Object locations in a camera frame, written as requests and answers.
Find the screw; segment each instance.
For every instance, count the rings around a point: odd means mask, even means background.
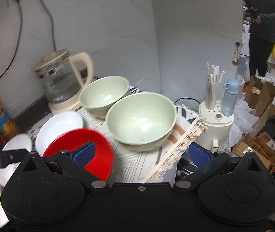
[[[189,181],[178,181],[176,182],[176,186],[179,188],[190,188],[191,183]]]
[[[144,187],[144,186],[139,186],[137,189],[138,189],[139,191],[145,191],[145,190],[146,190],[146,187]]]
[[[93,181],[91,184],[94,188],[104,188],[106,186],[105,181]]]

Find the black pants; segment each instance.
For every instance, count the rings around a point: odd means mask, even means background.
[[[267,60],[273,50],[274,42],[263,40],[256,35],[251,34],[249,37],[249,72],[251,76],[258,74],[264,77],[267,73]]]

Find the power cord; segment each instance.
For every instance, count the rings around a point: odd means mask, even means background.
[[[51,23],[51,38],[53,40],[53,50],[56,51],[57,47],[56,47],[56,40],[55,40],[55,23],[53,21],[53,15],[50,13],[49,9],[47,8],[46,4],[44,3],[44,0],[40,0],[40,3],[43,6],[43,9],[46,11],[49,19],[50,19],[50,23]]]
[[[193,98],[180,98],[180,99],[178,99],[178,100],[175,101],[175,104],[176,104],[178,101],[180,101],[181,99],[190,99],[190,100],[197,101],[196,99],[193,99]]]
[[[18,9],[19,9],[19,16],[20,16],[20,26],[19,26],[19,34],[18,34],[18,39],[17,39],[17,45],[16,45],[16,49],[15,49],[15,53],[14,53],[14,56],[9,64],[9,66],[6,68],[6,70],[0,75],[0,79],[1,77],[3,77],[3,75],[8,71],[8,69],[11,67],[15,57],[16,57],[16,54],[17,54],[17,51],[18,51],[18,47],[19,47],[19,42],[20,42],[20,37],[21,37],[21,32],[22,32],[22,26],[23,26],[23,15],[22,15],[22,9],[21,9],[21,5],[20,5],[20,0],[16,0],[17,1],[17,5],[18,5]]]

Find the electric kettle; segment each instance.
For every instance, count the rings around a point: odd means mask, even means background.
[[[87,80],[83,81],[75,63],[82,61],[87,67]],[[86,52],[70,54],[68,49],[45,55],[32,70],[42,84],[53,114],[76,110],[80,92],[92,82],[93,64]]]

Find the black sweater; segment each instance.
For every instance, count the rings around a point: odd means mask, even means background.
[[[245,3],[248,9],[250,7],[257,9],[261,19],[260,24],[251,23],[249,33],[269,42],[275,42],[275,0],[245,0]]]

